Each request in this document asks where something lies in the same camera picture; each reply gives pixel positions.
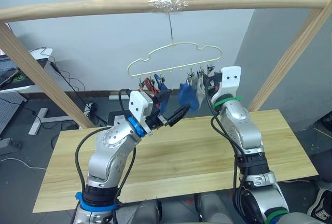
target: gray floor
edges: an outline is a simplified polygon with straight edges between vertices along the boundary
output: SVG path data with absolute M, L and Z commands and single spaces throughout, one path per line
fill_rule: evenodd
M 99 105 L 98 114 L 103 119 L 107 119 L 108 113 L 113 110 L 120 110 L 117 101 L 110 101 L 108 98 L 94 98 Z M 64 115 L 64 113 L 50 100 L 30 100 L 25 107 L 39 111 L 41 107 L 48 107 L 47 117 Z M 173 96 L 169 103 L 169 108 L 165 116 L 169 116 L 178 108 L 177 98 Z M 188 113 L 186 117 L 207 116 L 209 110 L 203 104 L 197 113 Z M 27 133 L 35 117 L 26 109 L 20 108 L 12 118 L 9 126 L 4 130 L 1 138 L 12 137 L 23 143 L 22 149 L 18 153 L 0 156 L 0 160 L 8 157 L 19 158 L 27 162 L 30 166 L 47 167 L 52 154 L 51 139 L 60 132 L 61 125 L 56 125 L 53 129 L 41 128 L 36 136 L 29 136 Z M 65 122 L 63 129 L 72 128 L 72 122 Z M 297 133 L 302 146 L 309 155 L 332 148 L 332 139 L 318 133 L 314 127 L 324 129 L 315 124 L 302 132 Z M 37 194 L 42 183 L 44 171 L 30 170 L 17 161 L 4 161 L 0 163 L 0 216 L 1 223 L 69 223 L 73 211 L 59 211 L 48 213 L 32 214 L 32 209 L 37 198 Z M 315 184 L 303 181 L 294 183 L 280 183 L 291 211 L 305 213 L 308 207 L 314 202 L 317 187 Z M 226 203 L 229 211 L 236 223 L 244 223 L 232 207 L 231 190 L 221 190 L 218 192 L 222 200 Z M 162 202 L 162 222 L 198 221 L 195 212 L 193 195 L 161 199 Z M 130 220 L 137 208 L 138 203 L 130 204 L 118 211 L 119 223 L 130 223 Z

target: wooden rod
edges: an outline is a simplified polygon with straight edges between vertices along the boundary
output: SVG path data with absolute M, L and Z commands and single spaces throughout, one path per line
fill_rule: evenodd
M 270 96 L 273 90 L 277 87 L 280 81 L 285 77 L 287 72 L 297 61 L 297 59 L 305 51 L 311 40 L 315 37 L 317 32 L 330 16 L 331 12 L 331 1 L 324 9 L 314 9 L 311 11 L 294 41 L 286 50 L 285 54 L 275 66 L 268 79 L 265 81 L 263 86 L 259 89 L 258 93 L 254 97 L 248 108 L 249 111 L 258 111 L 261 108 L 266 99 Z
M 51 100 L 66 114 L 84 128 L 95 127 L 75 103 L 61 90 L 61 88 L 44 71 L 40 64 L 17 40 L 4 23 L 0 22 L 0 49 L 2 49 L 15 64 L 36 83 Z
M 156 6 L 150 1 L 88 0 L 0 8 L 0 21 L 13 22 L 86 15 L 155 12 Z M 329 3 L 329 0 L 180 0 L 179 2 L 182 5 L 184 5 L 184 2 L 188 4 L 182 7 L 180 11 L 193 11 L 259 8 L 324 8 Z

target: green ring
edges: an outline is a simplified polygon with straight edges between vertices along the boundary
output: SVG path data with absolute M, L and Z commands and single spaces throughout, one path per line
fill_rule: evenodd
M 239 97 L 235 97 L 235 98 L 228 97 L 226 99 L 223 99 L 222 101 L 218 101 L 218 102 L 214 103 L 213 107 L 216 108 L 217 106 L 219 106 L 219 105 L 221 105 L 221 104 L 223 104 L 223 103 L 225 103 L 227 101 L 231 101 L 231 100 L 238 100 L 238 101 L 240 101 L 242 99 L 243 99 L 243 96 L 239 96 Z
M 277 217 L 279 215 L 285 215 L 285 214 L 288 214 L 289 212 L 287 210 L 278 210 L 278 211 L 275 211 L 273 212 L 272 214 L 270 214 L 268 216 L 268 218 L 266 219 L 265 221 L 265 224 L 270 224 L 270 221 L 274 218 L 274 217 Z

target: wooden table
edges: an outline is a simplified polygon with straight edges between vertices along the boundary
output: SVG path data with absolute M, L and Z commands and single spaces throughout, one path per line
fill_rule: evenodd
M 183 119 L 174 127 L 154 130 L 137 146 L 134 167 L 122 190 L 122 202 L 164 198 L 232 188 L 234 157 L 228 141 L 210 126 L 211 117 Z M 261 130 L 266 157 L 277 180 L 316 175 L 305 151 L 278 110 L 252 113 Z M 81 185 L 74 163 L 78 143 L 95 129 L 62 131 L 33 212 L 73 209 Z M 80 150 L 87 175 L 94 136 Z

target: transparent tape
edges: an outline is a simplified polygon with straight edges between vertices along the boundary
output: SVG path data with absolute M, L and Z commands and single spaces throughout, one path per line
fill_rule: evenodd
M 149 0 L 154 7 L 154 12 L 177 12 L 186 8 L 189 3 L 185 0 Z

